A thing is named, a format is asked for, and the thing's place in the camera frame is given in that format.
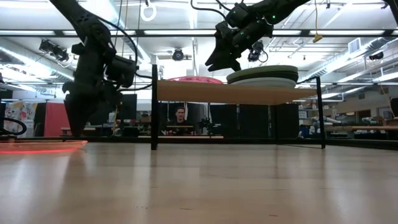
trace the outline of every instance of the white ring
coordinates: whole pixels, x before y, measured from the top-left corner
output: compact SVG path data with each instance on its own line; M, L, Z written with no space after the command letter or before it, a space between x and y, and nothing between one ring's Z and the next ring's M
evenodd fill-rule
M150 15L150 17L146 17L145 14L144 14L144 10L147 9L147 8L152 8L152 15ZM156 16L156 7L155 6L150 5L150 6L146 6L146 7L141 8L141 19L143 21L149 22L149 21L155 19L155 16Z

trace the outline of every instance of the wooden floor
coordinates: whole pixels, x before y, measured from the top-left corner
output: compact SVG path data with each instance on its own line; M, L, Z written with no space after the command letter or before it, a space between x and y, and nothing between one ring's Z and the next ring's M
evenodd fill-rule
M398 152L88 144L0 154L0 223L397 223Z

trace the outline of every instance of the stack of plates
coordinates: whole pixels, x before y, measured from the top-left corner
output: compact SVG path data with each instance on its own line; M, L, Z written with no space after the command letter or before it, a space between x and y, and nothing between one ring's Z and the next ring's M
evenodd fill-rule
M270 65L234 72L226 77L228 84L254 86L283 86L294 88L299 70L290 65Z

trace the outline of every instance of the person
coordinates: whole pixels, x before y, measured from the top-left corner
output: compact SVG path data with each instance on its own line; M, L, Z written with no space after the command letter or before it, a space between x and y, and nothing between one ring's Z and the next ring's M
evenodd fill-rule
M192 126L191 123L189 123L187 120L185 120L185 108L184 107L178 107L175 110L175 120L171 121L170 124L168 125L168 134L169 135L188 135L191 134L193 135L193 127L188 128L172 128L169 126Z

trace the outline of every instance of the red bowl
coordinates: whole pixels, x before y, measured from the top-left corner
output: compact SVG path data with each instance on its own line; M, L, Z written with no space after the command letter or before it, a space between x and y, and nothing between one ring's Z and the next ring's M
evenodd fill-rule
M87 141L0 141L0 153L72 152L85 144Z

